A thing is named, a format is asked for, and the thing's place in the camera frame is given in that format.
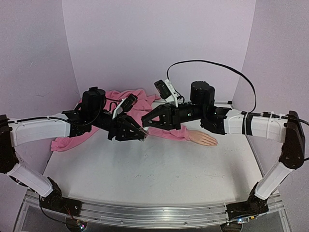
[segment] black tape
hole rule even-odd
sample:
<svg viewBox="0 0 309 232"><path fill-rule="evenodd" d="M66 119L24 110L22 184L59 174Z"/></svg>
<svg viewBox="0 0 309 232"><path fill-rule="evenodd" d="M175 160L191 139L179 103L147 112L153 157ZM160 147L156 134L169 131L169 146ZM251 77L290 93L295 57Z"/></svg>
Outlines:
<svg viewBox="0 0 309 232"><path fill-rule="evenodd" d="M252 118L253 118L253 114L250 114L250 113L248 113L247 117L246 115L243 117L242 134L252 135L252 129L251 129Z"/></svg>

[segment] pink towel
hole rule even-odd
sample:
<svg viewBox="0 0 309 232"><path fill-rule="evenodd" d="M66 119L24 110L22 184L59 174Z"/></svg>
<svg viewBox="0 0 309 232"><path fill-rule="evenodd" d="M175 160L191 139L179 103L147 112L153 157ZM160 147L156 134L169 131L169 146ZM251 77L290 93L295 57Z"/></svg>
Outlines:
<svg viewBox="0 0 309 232"><path fill-rule="evenodd" d="M106 92L106 97L115 100L121 100L126 98L131 93L138 97L138 101L134 104L133 108L128 112L128 115L133 117L138 124L141 125L141 117L147 114L149 111L152 110L151 104L155 101L160 99L157 95L146 96L146 93L142 89L138 90L127 90L124 92L118 91L108 91ZM106 105L104 107L105 110L109 109L111 101L107 100ZM77 145L83 143L88 138L90 138L95 132L97 132L99 128L92 126L92 130L87 132L81 136L73 137L73 138L56 138L55 141L52 142L52 151L66 151ZM189 141L187 127L183 126L180 130L162 130L158 128L149 128L148 129L149 135L171 139L175 141Z"/></svg>

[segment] white wall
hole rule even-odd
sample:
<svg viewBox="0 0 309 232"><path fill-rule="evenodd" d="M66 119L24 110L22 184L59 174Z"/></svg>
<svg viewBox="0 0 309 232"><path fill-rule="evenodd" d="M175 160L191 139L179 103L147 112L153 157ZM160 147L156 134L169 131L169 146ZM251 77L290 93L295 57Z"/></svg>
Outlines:
<svg viewBox="0 0 309 232"><path fill-rule="evenodd" d="M257 94L256 112L288 113L295 110L309 121L309 1L257 0L243 73L252 80ZM239 81L234 105L251 110L250 86ZM309 128L303 125L307 141ZM281 153L281 144L251 138L264 171ZM309 157L306 143L306 157ZM293 232L309 228L309 162L281 184L280 191Z"/></svg>
<svg viewBox="0 0 309 232"><path fill-rule="evenodd" d="M143 88L185 59L208 59L241 70L255 0L63 0L70 54L80 93ZM232 100L238 77L206 64L186 64L170 72L174 86L189 97L190 84L205 80L216 100Z"/></svg>
<svg viewBox="0 0 309 232"><path fill-rule="evenodd" d="M79 99L61 0L0 1L0 115L26 118L69 110ZM51 140L17 152L39 172ZM11 232L26 188L0 174L0 231Z"/></svg>

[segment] robotic arm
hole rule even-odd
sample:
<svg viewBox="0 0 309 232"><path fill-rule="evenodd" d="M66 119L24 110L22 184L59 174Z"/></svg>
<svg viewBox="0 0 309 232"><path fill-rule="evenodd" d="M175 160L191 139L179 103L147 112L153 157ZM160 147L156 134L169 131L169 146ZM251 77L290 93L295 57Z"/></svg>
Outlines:
<svg viewBox="0 0 309 232"><path fill-rule="evenodd" d="M51 178L29 168L15 152L23 143L56 137L76 137L91 131L92 126L108 131L108 139L118 141L144 140L147 132L126 113L133 107L137 97L133 94L123 99L113 115L103 110L105 91L92 87L83 93L80 104L61 114L28 119L8 119L0 116L0 173L10 176L21 185L37 192L41 206L54 211L79 215L81 202L62 197L61 189Z"/></svg>
<svg viewBox="0 0 309 232"><path fill-rule="evenodd" d="M169 80L155 83L163 99L176 99ZM304 163L305 136L298 115L241 112L214 106L214 88L206 82L193 82L188 103L171 101L142 117L144 127L180 129L181 123L200 120L201 127L216 134L245 134L283 143L280 158L252 189L245 202L227 205L229 220L256 216L268 211L267 200L291 171Z"/></svg>

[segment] human hand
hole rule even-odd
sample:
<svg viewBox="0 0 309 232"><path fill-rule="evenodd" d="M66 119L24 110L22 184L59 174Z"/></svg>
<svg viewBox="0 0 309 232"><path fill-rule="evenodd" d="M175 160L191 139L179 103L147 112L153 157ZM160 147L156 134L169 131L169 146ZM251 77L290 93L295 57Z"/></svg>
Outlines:
<svg viewBox="0 0 309 232"><path fill-rule="evenodd" d="M205 134L199 130L188 130L189 139L197 144L204 146L217 146L218 141L215 138L212 138L210 135Z"/></svg>

